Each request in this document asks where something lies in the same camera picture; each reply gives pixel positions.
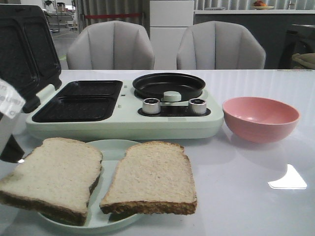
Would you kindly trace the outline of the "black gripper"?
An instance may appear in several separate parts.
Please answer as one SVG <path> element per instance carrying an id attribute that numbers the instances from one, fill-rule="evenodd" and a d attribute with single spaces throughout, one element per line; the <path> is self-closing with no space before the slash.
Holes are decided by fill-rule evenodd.
<path id="1" fill-rule="evenodd" d="M 13 136 L 24 98 L 8 82 L 0 81 L 0 159 L 10 163 L 23 163 L 24 151 Z"/>

